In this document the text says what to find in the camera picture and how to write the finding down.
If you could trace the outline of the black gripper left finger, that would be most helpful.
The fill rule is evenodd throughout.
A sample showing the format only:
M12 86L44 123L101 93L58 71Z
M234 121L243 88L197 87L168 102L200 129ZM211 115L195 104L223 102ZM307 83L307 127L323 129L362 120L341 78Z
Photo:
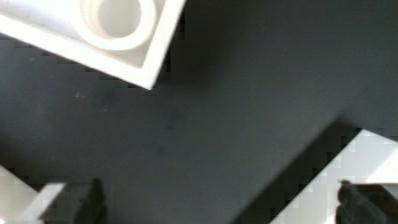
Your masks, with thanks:
M79 200L74 224L106 224L106 200L99 179L92 180L88 192Z

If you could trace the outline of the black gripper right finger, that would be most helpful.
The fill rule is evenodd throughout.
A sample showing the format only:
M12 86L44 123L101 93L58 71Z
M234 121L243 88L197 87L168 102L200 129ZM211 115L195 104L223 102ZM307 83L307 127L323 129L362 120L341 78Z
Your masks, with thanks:
M381 188L373 184L341 182L337 190L335 224L387 224L380 208L385 199Z

